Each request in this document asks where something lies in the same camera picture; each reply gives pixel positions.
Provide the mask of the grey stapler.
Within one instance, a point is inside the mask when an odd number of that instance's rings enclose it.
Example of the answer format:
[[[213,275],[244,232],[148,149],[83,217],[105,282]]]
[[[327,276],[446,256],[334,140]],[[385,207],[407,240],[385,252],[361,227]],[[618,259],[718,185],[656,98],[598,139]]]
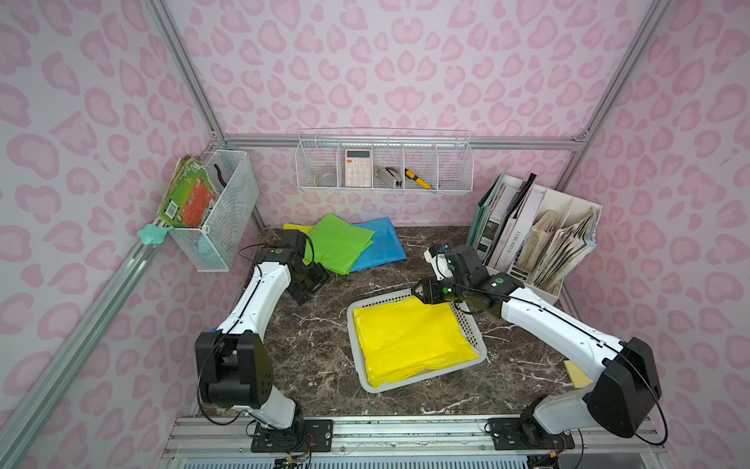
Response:
[[[376,166],[375,176],[387,188],[401,189],[404,186],[404,176],[392,166]]]

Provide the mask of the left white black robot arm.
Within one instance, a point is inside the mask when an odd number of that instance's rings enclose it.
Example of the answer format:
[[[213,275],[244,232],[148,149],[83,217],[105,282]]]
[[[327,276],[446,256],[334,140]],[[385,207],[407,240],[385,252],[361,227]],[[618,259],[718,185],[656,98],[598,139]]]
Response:
[[[261,249],[252,278],[228,318],[195,341],[199,407],[233,408],[273,434],[302,437],[302,410],[275,387],[264,338],[283,294],[303,306],[329,279],[328,271],[314,261],[314,246],[305,233],[288,231],[278,245]]]

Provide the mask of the lime yellow folded raincoat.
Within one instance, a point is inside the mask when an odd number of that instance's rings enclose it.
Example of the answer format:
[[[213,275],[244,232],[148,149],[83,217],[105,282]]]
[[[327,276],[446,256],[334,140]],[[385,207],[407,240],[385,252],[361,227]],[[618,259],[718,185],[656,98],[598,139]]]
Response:
[[[304,234],[308,235],[308,234],[310,234],[310,232],[312,232],[312,230],[314,230],[314,226],[285,224],[283,226],[283,229],[286,230],[286,231],[299,231],[301,233],[304,233]]]

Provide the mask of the yellow black utility knife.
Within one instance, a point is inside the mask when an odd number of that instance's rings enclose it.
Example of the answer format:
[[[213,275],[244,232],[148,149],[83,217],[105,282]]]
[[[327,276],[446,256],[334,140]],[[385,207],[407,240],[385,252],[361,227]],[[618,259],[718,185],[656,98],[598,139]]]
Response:
[[[410,179],[411,181],[413,181],[415,184],[417,184],[422,189],[425,189],[425,190],[428,190],[428,191],[431,191],[433,189],[433,187],[428,182],[426,182],[425,180],[423,180],[421,177],[419,177],[416,173],[414,173],[413,171],[409,170],[408,168],[404,169],[404,174],[406,175],[406,177],[408,177],[408,179]]]

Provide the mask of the white desktop file organizer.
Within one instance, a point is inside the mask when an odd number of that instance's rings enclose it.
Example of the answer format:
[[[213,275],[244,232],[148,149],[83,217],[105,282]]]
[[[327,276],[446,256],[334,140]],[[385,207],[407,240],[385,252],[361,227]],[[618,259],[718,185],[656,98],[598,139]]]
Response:
[[[525,275],[514,268],[521,246],[531,227],[548,209],[560,215],[559,223],[576,222],[589,207],[597,207],[601,218],[602,207],[596,203],[572,197],[535,183],[535,176],[521,180],[505,175],[494,202],[486,213],[486,224],[480,234],[479,247],[475,248],[482,263],[490,270],[505,273],[518,279],[550,303],[556,303],[558,294],[550,294],[525,283]]]

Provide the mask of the pink white calculator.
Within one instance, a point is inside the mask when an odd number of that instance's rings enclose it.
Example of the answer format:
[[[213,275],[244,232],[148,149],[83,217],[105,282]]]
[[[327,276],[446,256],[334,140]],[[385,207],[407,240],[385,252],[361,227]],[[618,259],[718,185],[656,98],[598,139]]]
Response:
[[[344,183],[346,188],[371,189],[372,152],[369,149],[345,149]]]

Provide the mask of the green raincoat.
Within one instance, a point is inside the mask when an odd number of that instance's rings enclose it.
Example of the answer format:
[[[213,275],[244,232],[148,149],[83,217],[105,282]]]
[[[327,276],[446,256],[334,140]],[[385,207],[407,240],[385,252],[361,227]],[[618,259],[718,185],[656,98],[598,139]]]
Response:
[[[305,263],[312,261],[338,275],[347,275],[372,244],[375,232],[352,226],[333,214],[325,215],[308,233]]]

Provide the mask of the mint green wall hook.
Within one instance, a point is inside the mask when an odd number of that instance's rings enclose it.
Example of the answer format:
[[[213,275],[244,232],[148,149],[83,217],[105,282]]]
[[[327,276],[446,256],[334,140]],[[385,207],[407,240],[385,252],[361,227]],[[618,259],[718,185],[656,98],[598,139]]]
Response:
[[[137,232],[137,236],[144,245],[162,245],[171,231],[171,227],[148,224]]]

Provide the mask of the blue raincoat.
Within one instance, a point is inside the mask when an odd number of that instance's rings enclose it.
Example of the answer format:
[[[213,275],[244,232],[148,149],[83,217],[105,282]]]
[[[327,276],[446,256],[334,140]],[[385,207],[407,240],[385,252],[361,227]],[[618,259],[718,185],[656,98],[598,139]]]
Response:
[[[351,269],[352,273],[398,262],[407,258],[396,229],[388,217],[357,224],[358,228],[374,232],[372,244],[359,256]]]

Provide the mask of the green file folder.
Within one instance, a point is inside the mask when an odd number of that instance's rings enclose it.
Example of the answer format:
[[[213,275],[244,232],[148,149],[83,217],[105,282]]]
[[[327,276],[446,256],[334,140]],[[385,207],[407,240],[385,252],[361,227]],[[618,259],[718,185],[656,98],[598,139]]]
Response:
[[[494,182],[491,184],[487,192],[480,198],[477,203],[477,211],[475,212],[474,219],[471,225],[471,230],[468,237],[468,242],[473,248],[478,248],[480,243],[480,234],[486,224],[486,213],[490,205],[494,202],[496,194],[502,185],[502,181],[505,177],[505,172],[502,172],[497,176]]]

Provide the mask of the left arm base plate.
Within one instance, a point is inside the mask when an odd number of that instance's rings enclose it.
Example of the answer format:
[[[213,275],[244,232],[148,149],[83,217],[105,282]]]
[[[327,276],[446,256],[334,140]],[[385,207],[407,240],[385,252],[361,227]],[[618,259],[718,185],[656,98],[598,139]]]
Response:
[[[330,453],[333,430],[332,419],[304,419],[284,430],[249,424],[246,434],[252,440],[252,453]]]

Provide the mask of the white perforated plastic basket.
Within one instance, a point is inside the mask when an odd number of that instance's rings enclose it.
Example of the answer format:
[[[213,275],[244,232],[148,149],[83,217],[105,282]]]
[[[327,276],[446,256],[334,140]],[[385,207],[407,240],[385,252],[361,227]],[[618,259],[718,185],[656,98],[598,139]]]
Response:
[[[407,289],[402,289],[399,291],[363,299],[361,301],[357,301],[351,304],[348,307],[347,320],[348,320],[349,336],[350,336],[350,341],[352,345],[355,369],[357,370],[357,374],[359,375],[359,381],[361,381],[362,388],[371,394],[377,394],[377,393],[382,393],[385,391],[390,391],[396,388],[414,384],[419,381],[424,381],[427,379],[445,375],[453,371],[460,371],[460,369],[466,369],[467,367],[478,365],[479,363],[483,362],[486,359],[486,355],[488,354],[488,351],[486,351],[486,346],[484,345],[482,334],[480,333],[479,327],[477,326],[474,318],[470,315],[464,314],[454,305],[450,303],[446,303],[449,306],[451,306],[453,312],[455,312],[455,316],[457,320],[459,320],[459,324],[461,326],[464,336],[469,340],[471,345],[473,345],[476,348],[477,352],[480,354],[480,357],[476,361],[465,363],[464,365],[457,365],[456,367],[449,367],[448,369],[444,369],[443,371],[423,372],[410,379],[407,379],[406,381],[402,383],[385,385],[381,387],[380,389],[373,389],[370,386],[368,386],[365,382],[366,376],[365,376],[365,371],[364,371],[363,353],[361,353],[361,348],[359,348],[359,344],[357,344],[357,336],[355,335],[353,310],[355,310],[355,308],[366,308],[366,307],[377,306],[377,305],[389,303],[389,302],[398,302],[400,300],[408,299],[411,296],[413,296],[412,292],[410,289],[407,288]]]

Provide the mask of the yellow sticky note pad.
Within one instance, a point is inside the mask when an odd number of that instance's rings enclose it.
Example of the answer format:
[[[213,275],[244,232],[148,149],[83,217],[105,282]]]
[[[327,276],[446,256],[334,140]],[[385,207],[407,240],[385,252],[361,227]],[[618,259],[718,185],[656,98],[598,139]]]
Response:
[[[574,389],[583,389],[594,383],[594,381],[572,361],[564,361],[566,372]]]

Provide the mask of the white raincoat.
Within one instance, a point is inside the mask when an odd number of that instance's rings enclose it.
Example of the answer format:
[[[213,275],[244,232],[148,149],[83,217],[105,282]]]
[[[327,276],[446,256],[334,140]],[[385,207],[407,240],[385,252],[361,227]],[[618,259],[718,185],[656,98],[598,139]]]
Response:
[[[380,379],[379,377],[370,377],[370,376],[366,377],[365,382],[368,386],[370,386],[373,389],[380,389],[382,386],[386,384],[386,382],[383,379]]]

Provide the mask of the white mesh wall basket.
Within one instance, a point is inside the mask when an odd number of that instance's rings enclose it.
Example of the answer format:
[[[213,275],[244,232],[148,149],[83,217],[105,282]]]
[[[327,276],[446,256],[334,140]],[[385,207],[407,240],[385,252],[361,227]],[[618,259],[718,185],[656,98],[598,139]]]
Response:
[[[197,271],[226,272],[238,254],[259,188],[247,152],[216,150],[204,168],[216,197],[207,204],[197,227],[175,228],[170,236]]]

